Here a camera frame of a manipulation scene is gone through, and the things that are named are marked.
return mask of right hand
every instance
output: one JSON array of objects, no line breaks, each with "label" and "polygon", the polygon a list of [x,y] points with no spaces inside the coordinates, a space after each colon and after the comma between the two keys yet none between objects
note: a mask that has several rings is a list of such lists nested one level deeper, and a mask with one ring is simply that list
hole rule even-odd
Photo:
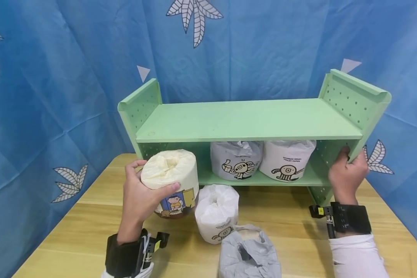
[{"label": "right hand", "polygon": [[179,183],[156,190],[147,188],[140,180],[141,171],[136,172],[136,168],[145,163],[145,160],[135,160],[125,167],[122,220],[117,235],[119,244],[138,240],[144,221],[155,211],[159,202],[180,188]]},{"label": "right hand", "polygon": [[329,181],[335,201],[343,205],[358,205],[355,194],[364,177],[369,173],[369,169],[363,150],[352,163],[347,163],[349,152],[348,146],[342,147],[337,159],[329,169]]}]

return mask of table surface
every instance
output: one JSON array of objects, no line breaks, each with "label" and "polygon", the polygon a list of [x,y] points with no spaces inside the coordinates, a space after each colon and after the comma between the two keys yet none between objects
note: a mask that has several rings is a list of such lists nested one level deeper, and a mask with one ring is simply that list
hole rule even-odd
[{"label": "table surface", "polygon": [[[14,277],[100,277],[107,237],[117,232],[120,221],[124,166],[135,158],[115,158]],[[334,277],[325,220],[311,219],[307,188],[235,188],[240,194],[239,224],[251,223],[266,232],[278,252],[282,277]],[[368,210],[390,277],[417,278],[416,240],[366,181],[358,200]],[[167,248],[153,257],[153,278],[217,277],[220,245],[203,241],[194,217],[164,220],[152,215],[144,227],[152,234],[171,234]]]}]

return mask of black wrist band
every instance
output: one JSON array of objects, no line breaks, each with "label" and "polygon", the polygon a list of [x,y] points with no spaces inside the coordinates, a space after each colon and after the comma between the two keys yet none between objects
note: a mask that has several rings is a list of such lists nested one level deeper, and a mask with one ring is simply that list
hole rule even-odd
[{"label": "black wrist band", "polygon": [[341,205],[331,202],[336,232],[355,232],[370,234],[372,232],[366,207],[363,205]]},{"label": "black wrist band", "polygon": [[117,244],[117,234],[108,238],[105,267],[109,275],[114,276],[114,278],[131,277],[136,269],[141,268],[144,257],[142,236],[146,235],[147,230],[142,229],[139,240],[122,245]]}]

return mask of white triangle pattern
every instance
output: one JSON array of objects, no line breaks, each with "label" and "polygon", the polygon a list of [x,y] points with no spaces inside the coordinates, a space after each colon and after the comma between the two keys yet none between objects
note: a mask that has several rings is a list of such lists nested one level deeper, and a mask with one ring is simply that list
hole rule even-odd
[{"label": "white triangle pattern", "polygon": [[147,75],[150,72],[150,69],[137,66],[137,70],[139,71],[139,75],[141,76],[142,83],[143,83],[145,81],[145,78],[147,78]]},{"label": "white triangle pattern", "polygon": [[354,61],[351,59],[343,59],[343,64],[341,64],[341,71],[343,71],[344,73],[348,73],[354,68],[358,67],[359,65],[361,65],[361,62]]}]

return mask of white sleeve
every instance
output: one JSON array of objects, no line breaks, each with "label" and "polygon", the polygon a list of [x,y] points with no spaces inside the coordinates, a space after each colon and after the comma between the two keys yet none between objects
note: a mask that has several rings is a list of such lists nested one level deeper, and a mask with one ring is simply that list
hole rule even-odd
[{"label": "white sleeve", "polygon": [[335,278],[389,278],[372,234],[330,239]]},{"label": "white sleeve", "polygon": [[[142,271],[141,273],[139,273],[136,277],[133,278],[149,278],[151,273],[153,272],[153,266],[154,263],[150,264],[150,267],[148,267],[147,269],[145,269],[144,271]],[[109,275],[107,273],[107,270],[105,270],[102,275],[100,276],[100,278],[114,278],[113,276]]]}]

